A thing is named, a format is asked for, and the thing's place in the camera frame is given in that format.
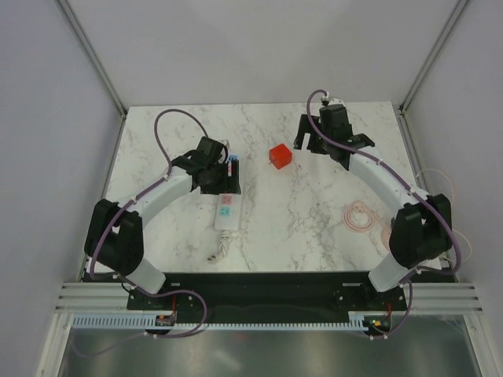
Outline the red cube socket adapter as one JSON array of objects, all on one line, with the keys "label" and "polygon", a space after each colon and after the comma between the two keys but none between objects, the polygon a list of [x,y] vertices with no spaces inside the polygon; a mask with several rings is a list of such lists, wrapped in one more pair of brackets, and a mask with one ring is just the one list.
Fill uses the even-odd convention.
[{"label": "red cube socket adapter", "polygon": [[269,161],[278,170],[292,162],[292,151],[285,144],[279,144],[269,151]]}]

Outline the white power strip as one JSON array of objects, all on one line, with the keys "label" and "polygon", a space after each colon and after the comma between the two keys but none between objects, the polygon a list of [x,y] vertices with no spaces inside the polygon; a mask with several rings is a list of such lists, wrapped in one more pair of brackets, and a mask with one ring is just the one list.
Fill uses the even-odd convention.
[{"label": "white power strip", "polygon": [[238,193],[223,193],[218,196],[214,227],[217,231],[236,232],[240,229],[240,214],[243,203],[244,169],[242,158],[231,154],[228,161],[228,174],[237,178]]}]

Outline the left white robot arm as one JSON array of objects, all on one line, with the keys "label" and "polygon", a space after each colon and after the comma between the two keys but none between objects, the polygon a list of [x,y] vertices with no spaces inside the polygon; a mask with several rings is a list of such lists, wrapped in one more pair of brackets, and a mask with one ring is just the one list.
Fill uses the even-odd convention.
[{"label": "left white robot arm", "polygon": [[241,193],[239,159],[209,137],[202,137],[195,149],[169,162],[139,193],[95,204],[84,245],[90,276],[97,277],[99,263],[145,291],[145,300],[154,308],[169,306],[173,291],[165,284],[165,274],[145,257],[143,232],[163,209],[195,190],[212,196]]}]

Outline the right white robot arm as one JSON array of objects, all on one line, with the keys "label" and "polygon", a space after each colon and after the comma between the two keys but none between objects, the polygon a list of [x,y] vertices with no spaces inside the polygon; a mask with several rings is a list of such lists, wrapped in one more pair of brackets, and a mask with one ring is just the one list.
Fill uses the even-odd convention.
[{"label": "right white robot arm", "polygon": [[317,116],[301,115],[294,147],[303,144],[361,179],[394,214],[389,254],[369,272],[369,284],[359,291],[365,307],[380,308],[389,290],[453,246],[449,199],[408,184],[384,162],[374,141],[354,134],[343,105],[326,104]]}]

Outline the pink round socket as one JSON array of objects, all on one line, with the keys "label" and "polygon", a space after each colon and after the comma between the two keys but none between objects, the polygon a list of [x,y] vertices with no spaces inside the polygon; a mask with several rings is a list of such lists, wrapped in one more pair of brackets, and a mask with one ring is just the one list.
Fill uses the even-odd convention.
[{"label": "pink round socket", "polygon": [[385,227],[382,229],[381,232],[381,241],[384,246],[384,248],[390,252],[390,238],[391,238],[391,229],[389,227]]}]

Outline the right aluminium frame post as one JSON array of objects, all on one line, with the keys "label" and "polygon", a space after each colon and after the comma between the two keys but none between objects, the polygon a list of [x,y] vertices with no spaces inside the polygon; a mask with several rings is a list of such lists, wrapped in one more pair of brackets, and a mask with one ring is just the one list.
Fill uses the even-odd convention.
[{"label": "right aluminium frame post", "polygon": [[424,81],[428,77],[430,70],[433,68],[435,62],[439,59],[442,50],[445,48],[449,41],[450,36],[457,24],[459,23],[464,11],[470,5],[470,0],[457,0],[454,7],[449,13],[446,21],[444,22],[440,32],[433,45],[431,46],[428,54],[426,55],[423,63],[420,66],[419,71],[414,77],[412,84],[406,92],[406,95],[402,102],[398,106],[399,113],[404,116],[409,109],[410,105],[413,103],[418,91],[423,86]]}]

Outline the aluminium frame post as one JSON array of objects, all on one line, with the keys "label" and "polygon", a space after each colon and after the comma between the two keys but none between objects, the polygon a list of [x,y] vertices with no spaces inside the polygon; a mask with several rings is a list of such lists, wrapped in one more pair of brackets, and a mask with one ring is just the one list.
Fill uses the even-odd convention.
[{"label": "aluminium frame post", "polygon": [[119,97],[119,94],[113,85],[105,66],[102,64],[92,42],[90,41],[85,28],[82,26],[75,10],[72,8],[71,2],[67,0],[55,0],[54,3],[60,10],[65,22],[70,27],[72,34],[79,44],[79,48],[82,50],[85,58],[89,61],[94,73],[103,86],[103,89],[112,101],[116,111],[119,113],[120,118],[125,120],[127,117],[127,108]]},{"label": "aluminium frame post", "polygon": [[445,48],[449,41],[450,36],[457,24],[459,23],[464,11],[470,5],[470,0],[457,0],[454,7],[449,13],[446,21],[444,22],[440,32],[433,45],[431,46],[428,54],[426,55],[423,63],[420,66],[419,71],[414,77],[412,84],[406,92],[406,95],[402,102],[398,106],[399,113],[404,116],[409,109],[410,105],[413,103],[418,91],[423,86],[424,81],[428,77],[430,70],[433,68],[435,62],[439,59],[442,50]]}]

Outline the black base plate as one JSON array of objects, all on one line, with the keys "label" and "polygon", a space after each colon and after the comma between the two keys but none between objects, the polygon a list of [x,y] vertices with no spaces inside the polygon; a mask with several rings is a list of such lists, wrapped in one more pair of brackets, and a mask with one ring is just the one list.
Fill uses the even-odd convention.
[{"label": "black base plate", "polygon": [[406,309],[404,291],[376,293],[365,272],[168,273],[173,296],[130,294],[129,310],[175,310],[184,320],[342,320]]}]

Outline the aluminium rail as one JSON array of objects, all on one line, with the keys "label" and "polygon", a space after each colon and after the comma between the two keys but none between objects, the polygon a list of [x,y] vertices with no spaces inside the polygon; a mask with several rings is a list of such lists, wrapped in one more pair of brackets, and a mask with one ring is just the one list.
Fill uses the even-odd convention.
[{"label": "aluminium rail", "polygon": [[[470,283],[414,283],[412,313],[417,315],[480,315],[482,305]],[[65,283],[57,313],[124,313],[128,294],[115,283]]]}]

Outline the left aluminium frame post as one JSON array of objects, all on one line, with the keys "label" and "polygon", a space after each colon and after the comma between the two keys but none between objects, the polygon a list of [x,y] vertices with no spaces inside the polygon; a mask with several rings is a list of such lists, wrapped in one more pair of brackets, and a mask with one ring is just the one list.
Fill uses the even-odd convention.
[{"label": "left aluminium frame post", "polygon": [[71,2],[67,0],[55,0],[54,3],[60,10],[65,22],[70,27],[72,34],[79,44],[79,48],[82,50],[85,58],[89,61],[94,73],[103,86],[103,89],[112,101],[116,111],[119,113],[120,118],[125,120],[127,117],[127,108],[119,97],[119,94],[113,85],[105,66],[102,64],[92,42],[90,41],[85,28],[82,26],[75,10],[72,8]]}]

